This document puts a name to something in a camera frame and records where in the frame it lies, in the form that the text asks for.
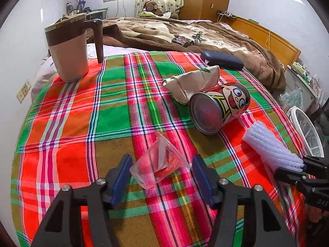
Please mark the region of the white foam net sleeve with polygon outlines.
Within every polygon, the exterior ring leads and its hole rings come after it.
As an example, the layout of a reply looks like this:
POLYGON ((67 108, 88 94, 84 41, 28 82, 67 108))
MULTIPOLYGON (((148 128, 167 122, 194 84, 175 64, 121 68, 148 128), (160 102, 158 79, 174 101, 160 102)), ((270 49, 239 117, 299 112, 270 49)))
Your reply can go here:
POLYGON ((262 161, 266 163, 272 171, 278 168, 298 173, 303 171, 305 166, 303 160, 287 149, 261 121, 253 123, 252 126, 247 129, 242 139, 260 155, 262 161))

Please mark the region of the red cartoon can front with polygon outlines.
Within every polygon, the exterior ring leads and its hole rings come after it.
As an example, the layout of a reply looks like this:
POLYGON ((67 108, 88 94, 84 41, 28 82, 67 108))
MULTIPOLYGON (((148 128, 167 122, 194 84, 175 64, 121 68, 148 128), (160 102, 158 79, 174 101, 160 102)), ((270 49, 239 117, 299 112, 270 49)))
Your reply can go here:
POLYGON ((189 101, 189 113, 201 133, 213 135, 243 114, 250 101, 249 91, 244 85, 229 82, 194 94, 189 101))

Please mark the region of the clear plastic jelly cup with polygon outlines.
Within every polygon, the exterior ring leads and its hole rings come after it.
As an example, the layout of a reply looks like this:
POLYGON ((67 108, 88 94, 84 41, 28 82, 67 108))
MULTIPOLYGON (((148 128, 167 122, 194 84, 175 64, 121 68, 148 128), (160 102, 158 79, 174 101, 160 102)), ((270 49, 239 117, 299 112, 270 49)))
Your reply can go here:
POLYGON ((156 132, 154 143, 129 170, 136 182, 147 190, 179 168, 189 169, 190 165, 163 133, 156 132))

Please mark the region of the white round trash bin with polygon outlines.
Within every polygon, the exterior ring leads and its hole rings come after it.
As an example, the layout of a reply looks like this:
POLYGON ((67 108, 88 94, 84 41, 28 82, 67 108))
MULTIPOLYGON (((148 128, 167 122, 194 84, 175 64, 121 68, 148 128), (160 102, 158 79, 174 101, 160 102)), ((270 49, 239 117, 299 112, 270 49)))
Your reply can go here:
POLYGON ((324 158, 324 151, 319 134, 305 112, 299 107, 293 106, 287 111, 287 114, 293 126, 301 136, 307 153, 310 156, 324 158))

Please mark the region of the plastic bag hanging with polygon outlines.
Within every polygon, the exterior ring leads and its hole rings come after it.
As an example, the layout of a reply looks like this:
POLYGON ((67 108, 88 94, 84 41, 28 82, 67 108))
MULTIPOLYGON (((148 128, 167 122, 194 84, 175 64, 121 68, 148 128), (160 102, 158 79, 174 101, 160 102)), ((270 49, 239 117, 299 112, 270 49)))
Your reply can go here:
POLYGON ((285 92, 279 96, 279 102, 283 110, 287 112, 290 108, 296 106, 299 109, 304 109, 303 92, 301 89, 293 90, 290 93, 285 92))

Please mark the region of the grey bedside cabinet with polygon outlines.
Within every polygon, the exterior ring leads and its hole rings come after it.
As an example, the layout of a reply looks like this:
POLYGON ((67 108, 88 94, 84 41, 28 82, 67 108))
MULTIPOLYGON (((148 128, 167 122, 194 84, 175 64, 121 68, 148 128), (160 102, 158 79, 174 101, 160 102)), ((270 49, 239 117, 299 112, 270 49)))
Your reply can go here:
POLYGON ((290 66, 287 66, 285 71, 285 92, 291 93, 294 90, 300 90, 302 94, 302 102, 303 102, 303 111, 307 112, 307 110, 313 110, 315 108, 317 110, 317 105, 321 105, 323 102, 323 94, 322 91, 317 93, 314 91, 311 86, 306 83, 303 78, 297 74, 290 66))

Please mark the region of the wooden bed headboard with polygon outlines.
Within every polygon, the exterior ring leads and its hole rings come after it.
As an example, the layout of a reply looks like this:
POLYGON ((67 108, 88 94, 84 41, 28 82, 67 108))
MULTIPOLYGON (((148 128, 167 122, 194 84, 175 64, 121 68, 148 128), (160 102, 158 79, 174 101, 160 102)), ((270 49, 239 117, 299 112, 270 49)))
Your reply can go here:
POLYGON ((222 22, 242 34, 248 35, 262 47, 271 51, 284 66, 292 65, 301 54, 301 50, 282 36, 250 20, 241 17, 223 17, 222 22))

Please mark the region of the dark blue glasses case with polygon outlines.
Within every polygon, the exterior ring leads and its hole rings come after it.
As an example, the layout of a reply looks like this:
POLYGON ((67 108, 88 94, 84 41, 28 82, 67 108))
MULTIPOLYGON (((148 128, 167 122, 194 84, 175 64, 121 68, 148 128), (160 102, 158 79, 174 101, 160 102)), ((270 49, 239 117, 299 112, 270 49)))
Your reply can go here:
POLYGON ((238 57, 217 51, 202 50, 201 60, 208 66, 219 66, 229 70, 241 71, 244 63, 238 57))

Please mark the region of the plaid tablecloth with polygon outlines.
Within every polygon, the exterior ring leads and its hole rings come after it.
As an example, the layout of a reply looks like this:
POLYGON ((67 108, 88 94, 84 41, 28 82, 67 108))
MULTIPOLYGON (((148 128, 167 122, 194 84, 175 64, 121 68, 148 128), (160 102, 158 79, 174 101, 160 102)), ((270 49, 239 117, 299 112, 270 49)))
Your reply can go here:
MULTIPOLYGON (((297 246, 306 246, 306 206, 295 187, 274 181, 260 156, 241 140, 260 120, 291 152, 306 153, 301 137, 268 90, 247 70, 220 70, 219 84, 239 82, 251 96, 246 113, 206 136, 191 122, 163 79, 205 68, 200 55, 145 52, 90 61, 89 72, 66 84, 46 84, 24 121, 12 165, 12 217, 21 246, 30 246, 63 185, 90 185, 123 154, 134 161, 161 131, 191 164, 195 154, 239 186, 262 185, 297 246)), ((149 190, 131 178, 121 204, 109 212, 121 246, 206 246, 216 211, 202 202, 194 175, 180 168, 149 190)))

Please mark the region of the brown fleece blanket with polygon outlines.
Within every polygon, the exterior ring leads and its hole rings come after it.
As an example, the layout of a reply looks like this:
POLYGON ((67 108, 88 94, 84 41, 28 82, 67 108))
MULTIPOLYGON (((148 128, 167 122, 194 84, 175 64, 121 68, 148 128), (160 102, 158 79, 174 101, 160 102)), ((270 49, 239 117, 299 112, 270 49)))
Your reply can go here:
POLYGON ((283 64, 276 56, 253 39, 220 23, 193 22, 162 18, 113 18, 103 22, 103 44, 147 51, 200 53, 218 51, 241 59, 269 91, 284 91, 283 64), (194 37, 201 34, 201 42, 194 37))

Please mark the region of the small green box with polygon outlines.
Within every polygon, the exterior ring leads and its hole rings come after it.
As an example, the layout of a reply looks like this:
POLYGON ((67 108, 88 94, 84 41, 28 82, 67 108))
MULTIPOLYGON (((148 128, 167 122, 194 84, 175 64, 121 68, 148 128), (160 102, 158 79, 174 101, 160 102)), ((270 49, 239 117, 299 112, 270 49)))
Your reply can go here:
POLYGON ((200 43, 201 42, 201 34, 200 33, 197 33, 194 37, 194 41, 196 43, 200 43))

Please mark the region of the brown beige travel mug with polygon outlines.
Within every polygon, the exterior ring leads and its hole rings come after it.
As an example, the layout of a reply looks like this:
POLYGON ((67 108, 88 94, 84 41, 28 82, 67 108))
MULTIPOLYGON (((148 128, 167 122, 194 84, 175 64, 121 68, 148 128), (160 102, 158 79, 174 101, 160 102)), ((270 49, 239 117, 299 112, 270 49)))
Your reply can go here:
POLYGON ((89 71, 87 36, 91 29, 94 36, 98 63, 104 60, 103 22, 100 19, 88 20, 86 14, 79 13, 59 19, 44 28, 49 52, 62 81, 75 82, 89 71))

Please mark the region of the cluttered side desk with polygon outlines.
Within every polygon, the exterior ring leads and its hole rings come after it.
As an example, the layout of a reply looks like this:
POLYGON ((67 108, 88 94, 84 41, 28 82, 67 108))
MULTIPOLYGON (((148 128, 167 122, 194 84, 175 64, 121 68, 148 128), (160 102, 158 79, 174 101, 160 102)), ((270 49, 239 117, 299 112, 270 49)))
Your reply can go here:
POLYGON ((99 9, 95 11, 87 11, 87 12, 79 12, 78 9, 74 9, 68 15, 61 17, 58 22, 60 21, 78 21, 78 20, 93 20, 93 19, 100 19, 104 20, 107 17, 107 8, 99 9))

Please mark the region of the brown teddy bear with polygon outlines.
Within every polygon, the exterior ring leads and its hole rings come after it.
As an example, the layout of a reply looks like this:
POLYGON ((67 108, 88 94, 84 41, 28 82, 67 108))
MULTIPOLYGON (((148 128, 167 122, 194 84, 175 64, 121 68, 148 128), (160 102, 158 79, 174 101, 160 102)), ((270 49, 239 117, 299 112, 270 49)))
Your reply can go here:
POLYGON ((152 12, 153 14, 157 15, 157 16, 163 16, 162 11, 158 8, 158 5, 156 2, 153 1, 148 1, 144 4, 144 8, 145 11, 147 12, 152 12))

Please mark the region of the wall power socket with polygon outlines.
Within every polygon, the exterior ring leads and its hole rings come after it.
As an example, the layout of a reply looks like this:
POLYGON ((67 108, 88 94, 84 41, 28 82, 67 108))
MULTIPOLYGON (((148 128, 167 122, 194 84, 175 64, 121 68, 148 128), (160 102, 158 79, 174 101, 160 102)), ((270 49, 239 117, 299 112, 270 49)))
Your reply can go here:
POLYGON ((24 98, 28 95, 30 88, 32 87, 29 80, 27 80, 23 86, 21 87, 20 91, 17 93, 16 97, 20 103, 23 102, 24 98))

